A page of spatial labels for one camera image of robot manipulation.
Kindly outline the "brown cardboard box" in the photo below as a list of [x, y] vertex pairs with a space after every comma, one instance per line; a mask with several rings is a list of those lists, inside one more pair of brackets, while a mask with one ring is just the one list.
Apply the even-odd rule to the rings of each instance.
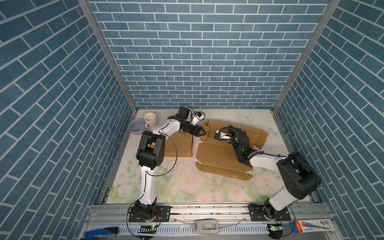
[[187, 157], [193, 156], [193, 139], [191, 134], [180, 132], [174, 133], [166, 140], [165, 157]]

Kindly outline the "brown cardboard sheet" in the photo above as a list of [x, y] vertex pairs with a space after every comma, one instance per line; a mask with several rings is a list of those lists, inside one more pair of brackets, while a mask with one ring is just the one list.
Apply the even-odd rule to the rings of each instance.
[[230, 123], [217, 120], [203, 123], [203, 129], [207, 134], [201, 137], [202, 143], [197, 150], [196, 167], [201, 172], [249, 181], [253, 177], [250, 174], [253, 167], [243, 165], [236, 159], [232, 144], [215, 140], [216, 131], [229, 125]]

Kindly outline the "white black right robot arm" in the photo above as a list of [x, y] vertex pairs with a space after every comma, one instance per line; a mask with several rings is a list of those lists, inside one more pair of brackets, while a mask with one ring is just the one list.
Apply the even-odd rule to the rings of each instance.
[[287, 207], [304, 199], [321, 184], [319, 174], [298, 152], [288, 155], [268, 154], [250, 147], [246, 132], [233, 126], [216, 131], [217, 141], [232, 144], [236, 159], [248, 167], [260, 167], [278, 171], [284, 186], [264, 202], [263, 212], [267, 220], [274, 221], [288, 212]]

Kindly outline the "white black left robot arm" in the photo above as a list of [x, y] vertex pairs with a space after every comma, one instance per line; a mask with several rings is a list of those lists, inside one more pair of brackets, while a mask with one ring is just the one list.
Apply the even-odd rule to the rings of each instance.
[[205, 119], [205, 113], [194, 111], [188, 105], [181, 105], [177, 113], [167, 118], [165, 124], [153, 131], [144, 131], [137, 151], [137, 160], [141, 167], [141, 191], [139, 199], [131, 206], [131, 215], [141, 221], [149, 222], [160, 216], [157, 210], [156, 178], [166, 175], [156, 174], [165, 157], [166, 140], [174, 133], [184, 132], [195, 137], [207, 134], [198, 122]]

